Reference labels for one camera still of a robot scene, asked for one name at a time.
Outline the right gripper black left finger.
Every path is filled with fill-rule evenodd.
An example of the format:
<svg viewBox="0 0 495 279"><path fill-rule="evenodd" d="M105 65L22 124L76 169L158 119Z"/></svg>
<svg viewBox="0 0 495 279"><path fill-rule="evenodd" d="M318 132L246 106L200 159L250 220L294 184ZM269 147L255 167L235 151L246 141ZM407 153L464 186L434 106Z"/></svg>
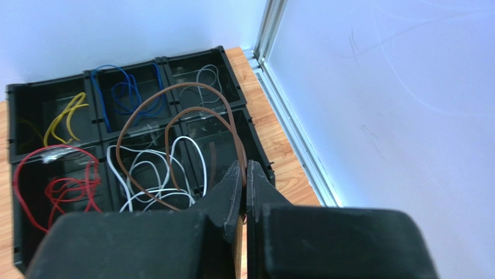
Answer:
<svg viewBox="0 0 495 279"><path fill-rule="evenodd" d="M243 214L242 170L234 162L192 211L205 217L199 246L199 278L240 278Z"/></svg>

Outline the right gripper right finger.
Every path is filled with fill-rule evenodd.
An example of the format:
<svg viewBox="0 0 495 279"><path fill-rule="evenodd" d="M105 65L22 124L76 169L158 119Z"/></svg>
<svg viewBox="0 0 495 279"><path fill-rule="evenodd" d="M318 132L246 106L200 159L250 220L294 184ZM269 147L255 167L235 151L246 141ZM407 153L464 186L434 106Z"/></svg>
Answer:
<svg viewBox="0 0 495 279"><path fill-rule="evenodd" d="M261 164L250 160L246 169L247 217L247 277L268 278L266 267L271 260L272 235L270 209L274 206L291 206L268 180Z"/></svg>

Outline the black six-compartment bin organizer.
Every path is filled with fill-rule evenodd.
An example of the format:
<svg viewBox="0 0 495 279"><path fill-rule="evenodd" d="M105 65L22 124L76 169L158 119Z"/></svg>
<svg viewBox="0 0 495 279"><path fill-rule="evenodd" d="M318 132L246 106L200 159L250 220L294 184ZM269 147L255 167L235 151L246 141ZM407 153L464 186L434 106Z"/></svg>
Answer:
<svg viewBox="0 0 495 279"><path fill-rule="evenodd" d="M10 84L13 262L25 273L70 212L186 209L237 160L271 163L223 47L70 77Z"/></svg>

